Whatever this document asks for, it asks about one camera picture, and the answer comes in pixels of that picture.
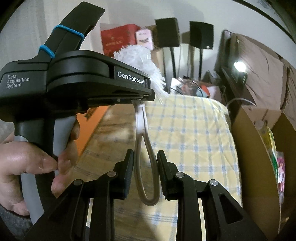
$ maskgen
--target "human hand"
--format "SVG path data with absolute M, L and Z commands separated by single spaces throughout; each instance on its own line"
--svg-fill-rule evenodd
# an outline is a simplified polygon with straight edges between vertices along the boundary
M 32 143 L 13 141 L 14 132 L 0 144 L 0 204 L 19 215 L 29 215 L 20 189 L 19 175 L 22 173 L 42 174 L 59 171 L 52 182 L 52 193 L 58 197 L 70 184 L 72 167 L 78 160 L 74 140 L 80 132 L 76 120 L 66 149 L 58 161 Z

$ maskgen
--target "white plastic handle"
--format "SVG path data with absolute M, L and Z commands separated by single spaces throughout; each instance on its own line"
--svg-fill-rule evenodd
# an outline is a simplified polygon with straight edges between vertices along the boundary
M 135 172 L 135 179 L 136 179 L 136 186 L 138 189 L 138 194 L 140 196 L 141 201 L 147 206 L 153 206 L 158 203 L 160 197 L 160 183 L 159 183 L 159 172 L 158 172 L 158 165 L 156 161 L 156 156 L 153 151 L 152 145 L 149 140 L 148 136 L 148 123 L 147 123 L 147 116 L 145 110 L 145 104 L 143 101 L 134 100 L 132 101 L 134 108 L 135 108 L 135 115 L 136 115 L 136 143 L 135 143 L 135 155 L 134 155 L 134 172 Z M 143 181 L 141 175 L 141 145 L 142 145 L 142 137 L 144 138 L 145 146 L 148 151 L 148 156 L 151 163 L 152 169 L 152 179 L 153 179 L 153 197 L 151 199 L 147 198 Z

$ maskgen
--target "gray grip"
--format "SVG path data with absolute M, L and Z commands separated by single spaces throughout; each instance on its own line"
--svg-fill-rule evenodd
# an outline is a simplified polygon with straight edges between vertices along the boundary
M 76 116 L 69 116 L 66 118 L 56 119 L 54 123 L 54 137 L 53 137 L 53 155 L 58 157 L 66 148 L 71 130 L 76 121 Z M 28 141 L 23 136 L 15 136 L 15 141 Z M 26 202 L 27 208 L 30 212 L 32 223 L 42 216 L 44 208 L 39 196 L 38 187 L 35 175 L 29 173 L 21 174 L 22 194 Z

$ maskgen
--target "yellow plaid cloth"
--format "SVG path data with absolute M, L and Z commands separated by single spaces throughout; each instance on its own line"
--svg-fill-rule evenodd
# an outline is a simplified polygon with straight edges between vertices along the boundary
M 157 100 L 146 102 L 146 112 L 155 153 L 164 150 L 169 162 L 195 180 L 217 179 L 241 203 L 237 154 L 225 106 L 206 98 L 170 95 L 163 105 Z M 124 159 L 127 149 L 134 149 L 134 130 L 133 105 L 110 107 L 75 167 L 73 178 L 90 181 L 112 170 Z M 144 142 L 141 161 L 146 194 L 151 197 L 152 175 Z M 134 176 L 128 198 L 114 200 L 114 216 L 116 240 L 176 239 L 177 201 L 166 201 L 161 194 L 157 205 L 145 206 Z M 204 230 L 203 215 L 201 220 Z

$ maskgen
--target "silver screw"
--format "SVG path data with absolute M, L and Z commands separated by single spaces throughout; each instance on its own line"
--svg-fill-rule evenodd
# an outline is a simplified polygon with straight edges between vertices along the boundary
M 76 179 L 76 180 L 73 182 L 73 184 L 74 184 L 75 186 L 80 186 L 80 185 L 82 184 L 82 180 L 81 180 L 81 179 Z
M 178 178 L 182 178 L 182 177 L 184 177 L 185 175 L 184 175 L 184 173 L 182 173 L 182 172 L 177 172 L 176 173 L 176 177 L 178 177 Z
M 217 186 L 218 185 L 218 181 L 215 180 L 215 179 L 211 179 L 210 180 L 210 184 L 213 185 L 213 186 Z
M 107 175 L 108 175 L 109 177 L 115 177 L 115 176 L 116 176 L 116 172 L 114 172 L 114 171 L 110 171 L 110 172 L 107 173 Z

